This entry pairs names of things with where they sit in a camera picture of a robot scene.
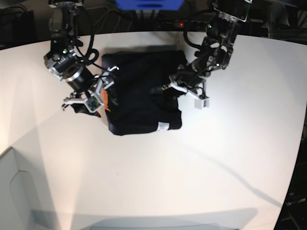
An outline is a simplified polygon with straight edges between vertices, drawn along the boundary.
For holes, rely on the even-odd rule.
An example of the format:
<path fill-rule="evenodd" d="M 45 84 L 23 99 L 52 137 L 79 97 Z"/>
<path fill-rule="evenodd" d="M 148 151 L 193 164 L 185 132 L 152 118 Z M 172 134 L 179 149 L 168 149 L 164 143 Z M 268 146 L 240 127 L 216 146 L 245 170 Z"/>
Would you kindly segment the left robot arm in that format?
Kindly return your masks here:
<path fill-rule="evenodd" d="M 184 25 L 183 38 L 187 45 L 196 49 L 195 60 L 178 66 L 177 72 L 169 76 L 169 83 L 154 88 L 153 92 L 174 89 L 176 97 L 190 95 L 206 100 L 206 79 L 213 71 L 229 65 L 240 24 L 247 21 L 251 5 L 250 0 L 212 0 L 208 9 L 190 15 Z M 207 22 L 206 36 L 198 45 L 189 40 L 188 31 L 192 19 L 206 13 L 215 15 Z"/>

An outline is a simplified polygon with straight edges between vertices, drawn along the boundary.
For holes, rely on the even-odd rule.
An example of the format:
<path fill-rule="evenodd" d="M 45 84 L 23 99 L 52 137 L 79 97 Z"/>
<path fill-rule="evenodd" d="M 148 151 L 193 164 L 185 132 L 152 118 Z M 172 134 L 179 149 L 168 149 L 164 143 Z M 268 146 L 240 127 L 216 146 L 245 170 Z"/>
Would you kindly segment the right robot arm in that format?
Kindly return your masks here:
<path fill-rule="evenodd" d="M 51 32 L 50 51 L 44 56 L 46 68 L 61 82 L 67 83 L 73 92 L 63 100 L 62 109 L 72 107 L 76 113 L 100 116 L 99 110 L 106 105 L 100 97 L 114 85 L 114 72 L 118 66 L 101 67 L 102 74 L 93 75 L 87 68 L 95 65 L 99 52 L 93 48 L 94 26 L 82 0 L 50 0 L 54 9 L 49 22 Z M 90 42 L 85 54 L 78 38 L 77 17 L 84 14 L 90 26 Z"/>

